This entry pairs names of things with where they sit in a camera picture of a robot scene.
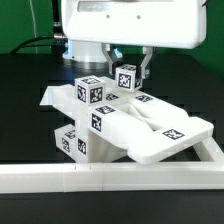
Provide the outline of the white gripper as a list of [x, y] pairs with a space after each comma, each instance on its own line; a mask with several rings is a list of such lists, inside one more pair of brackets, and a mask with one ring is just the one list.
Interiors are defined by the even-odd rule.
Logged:
[[123, 57], [114, 44], [143, 46], [146, 79], [153, 47], [192, 49], [206, 38], [205, 0], [61, 0], [61, 16], [69, 39], [102, 43], [110, 75]]

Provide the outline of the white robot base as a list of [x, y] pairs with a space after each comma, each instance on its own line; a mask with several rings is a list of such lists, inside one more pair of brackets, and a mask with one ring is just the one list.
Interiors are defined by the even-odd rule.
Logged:
[[80, 69], [104, 69], [108, 62], [103, 55], [99, 42], [68, 40], [63, 59], [68, 64]]

